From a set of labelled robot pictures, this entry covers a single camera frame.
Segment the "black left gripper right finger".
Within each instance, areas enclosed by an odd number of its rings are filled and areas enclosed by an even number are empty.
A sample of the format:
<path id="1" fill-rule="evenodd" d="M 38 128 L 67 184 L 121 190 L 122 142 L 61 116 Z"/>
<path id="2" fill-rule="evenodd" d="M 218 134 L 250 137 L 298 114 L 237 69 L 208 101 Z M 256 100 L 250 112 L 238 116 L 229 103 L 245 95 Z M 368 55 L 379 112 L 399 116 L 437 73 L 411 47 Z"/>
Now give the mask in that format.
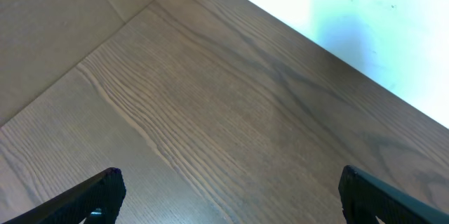
<path id="1" fill-rule="evenodd" d="M 448 222 L 448 214 L 355 166 L 343 168 L 338 191 L 344 218 L 350 224 Z"/>

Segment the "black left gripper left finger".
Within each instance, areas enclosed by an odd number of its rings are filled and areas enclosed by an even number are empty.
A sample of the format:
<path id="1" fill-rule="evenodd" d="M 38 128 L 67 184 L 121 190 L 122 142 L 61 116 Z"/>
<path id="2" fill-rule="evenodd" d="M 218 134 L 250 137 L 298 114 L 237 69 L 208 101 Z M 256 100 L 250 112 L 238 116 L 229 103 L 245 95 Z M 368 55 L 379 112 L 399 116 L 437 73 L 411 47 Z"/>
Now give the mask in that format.
<path id="1" fill-rule="evenodd" d="M 115 224 L 125 196 L 121 170 L 110 167 L 5 224 Z"/>

